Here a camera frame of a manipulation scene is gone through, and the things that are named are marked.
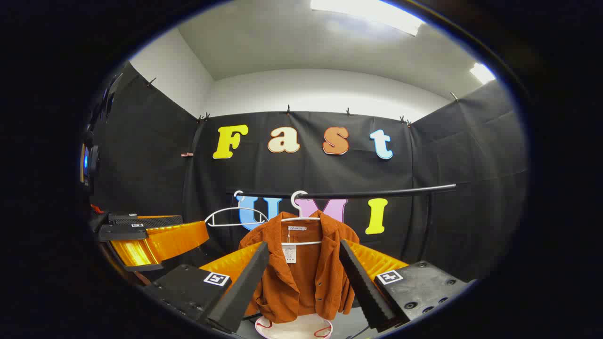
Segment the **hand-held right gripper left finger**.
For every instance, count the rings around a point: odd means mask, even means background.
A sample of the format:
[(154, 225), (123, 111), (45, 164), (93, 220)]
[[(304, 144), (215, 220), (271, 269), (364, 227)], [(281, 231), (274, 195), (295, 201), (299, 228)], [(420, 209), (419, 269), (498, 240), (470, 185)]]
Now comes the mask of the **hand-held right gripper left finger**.
[(189, 322), (235, 333), (268, 264), (269, 246), (261, 241), (201, 268), (177, 266), (142, 290)]

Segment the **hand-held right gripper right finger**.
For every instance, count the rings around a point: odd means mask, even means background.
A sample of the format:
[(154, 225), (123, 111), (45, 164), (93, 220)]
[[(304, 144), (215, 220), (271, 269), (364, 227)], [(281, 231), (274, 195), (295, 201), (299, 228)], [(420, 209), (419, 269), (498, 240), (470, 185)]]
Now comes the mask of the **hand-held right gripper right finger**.
[(476, 280), (463, 281), (420, 260), (407, 264), (348, 240), (339, 257), (369, 328), (397, 328), (464, 294)]

